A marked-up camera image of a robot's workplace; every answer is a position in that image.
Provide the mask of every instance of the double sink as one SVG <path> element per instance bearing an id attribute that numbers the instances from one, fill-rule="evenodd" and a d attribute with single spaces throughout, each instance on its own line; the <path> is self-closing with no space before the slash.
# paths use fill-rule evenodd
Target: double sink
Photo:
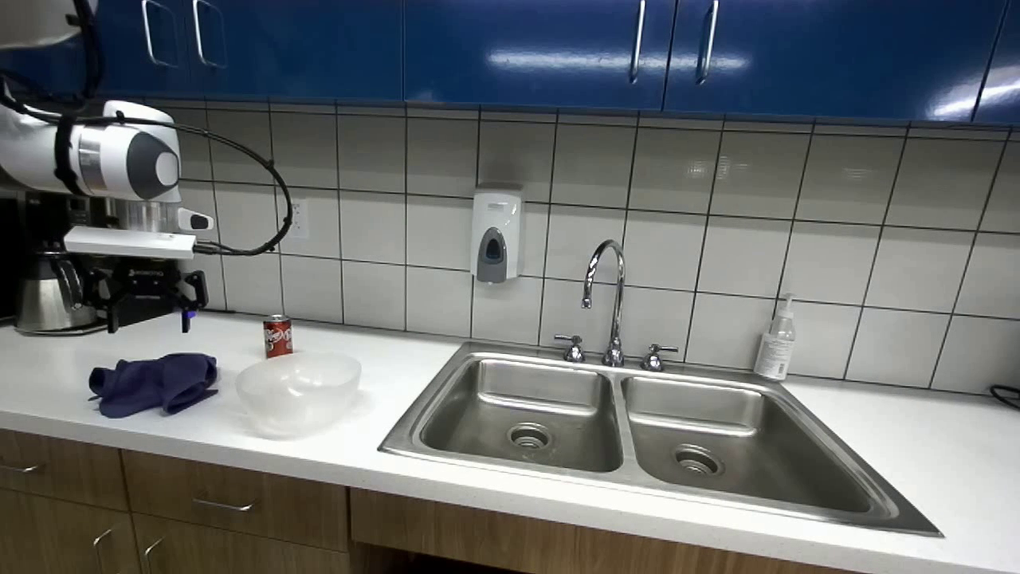
<path id="1" fill-rule="evenodd" d="M 467 344 L 382 449 L 936 536 L 775 384 Z"/>

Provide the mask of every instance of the white tile wall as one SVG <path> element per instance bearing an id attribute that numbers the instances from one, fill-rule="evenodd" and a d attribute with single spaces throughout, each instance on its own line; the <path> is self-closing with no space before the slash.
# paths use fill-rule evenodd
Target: white tile wall
<path id="1" fill-rule="evenodd" d="M 606 262 L 594 311 L 582 311 L 582 278 L 596 243 L 622 238 L 636 356 L 676 344 L 678 362 L 750 369 L 791 289 L 795 374 L 986 393 L 1020 369 L 1020 147 L 1005 131 L 166 108 L 261 149 L 298 196 L 278 254 L 194 262 L 214 305 L 508 344 L 584 331 L 604 350 L 614 269 Z M 197 137 L 181 144 L 184 204 L 219 219 L 208 238 L 269 238 L 281 212 L 269 175 Z M 515 285 L 467 271 L 474 185 L 525 198 Z"/>

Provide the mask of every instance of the blue cloth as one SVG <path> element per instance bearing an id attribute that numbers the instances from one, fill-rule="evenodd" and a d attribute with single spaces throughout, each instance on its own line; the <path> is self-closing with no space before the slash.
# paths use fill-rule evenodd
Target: blue cloth
<path id="1" fill-rule="evenodd" d="M 161 362 L 117 362 L 117 367 L 95 367 L 91 389 L 100 396 L 100 413 L 128 417 L 146 410 L 168 414 L 217 396 L 217 362 L 208 354 L 166 354 Z"/>

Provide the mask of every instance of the faucet handle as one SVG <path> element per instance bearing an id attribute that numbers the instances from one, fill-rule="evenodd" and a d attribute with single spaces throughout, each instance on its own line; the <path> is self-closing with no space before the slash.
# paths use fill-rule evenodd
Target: faucet handle
<path id="1" fill-rule="evenodd" d="M 678 349 L 650 344 L 650 354 L 641 362 L 641 369 L 663 369 L 663 350 L 678 354 Z"/>
<path id="2" fill-rule="evenodd" d="M 566 350 L 566 362 L 584 363 L 582 334 L 572 334 L 572 338 L 554 334 L 554 342 L 568 342 L 568 344 L 572 344 L 572 349 Z"/>

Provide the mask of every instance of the soap bottle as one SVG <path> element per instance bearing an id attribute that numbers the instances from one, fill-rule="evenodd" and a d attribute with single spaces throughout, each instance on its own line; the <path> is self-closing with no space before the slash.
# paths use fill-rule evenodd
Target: soap bottle
<path id="1" fill-rule="evenodd" d="M 795 342 L 797 342 L 795 297 L 786 297 L 767 330 L 762 331 L 756 377 L 789 380 L 791 362 L 795 362 Z"/>

